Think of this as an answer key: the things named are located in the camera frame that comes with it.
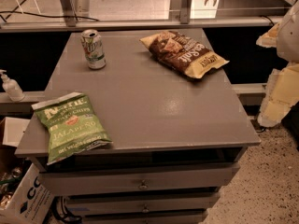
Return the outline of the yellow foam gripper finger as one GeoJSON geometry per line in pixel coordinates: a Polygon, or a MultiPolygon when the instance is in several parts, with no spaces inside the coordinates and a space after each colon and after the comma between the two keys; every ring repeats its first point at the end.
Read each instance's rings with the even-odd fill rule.
{"type": "Polygon", "coordinates": [[[264,48],[275,48],[277,46],[278,28],[280,23],[276,23],[266,33],[260,35],[256,44],[264,48]]]}
{"type": "Polygon", "coordinates": [[[265,88],[258,123],[274,127],[299,102],[299,63],[288,63],[281,71],[274,69],[265,88]]]}

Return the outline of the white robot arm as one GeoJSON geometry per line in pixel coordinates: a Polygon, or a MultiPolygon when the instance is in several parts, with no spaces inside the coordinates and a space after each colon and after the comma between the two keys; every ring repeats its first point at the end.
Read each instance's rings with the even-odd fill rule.
{"type": "Polygon", "coordinates": [[[281,71],[272,70],[257,118],[261,126],[274,127],[299,102],[299,0],[256,44],[276,48],[278,57],[288,62],[281,71]]]}

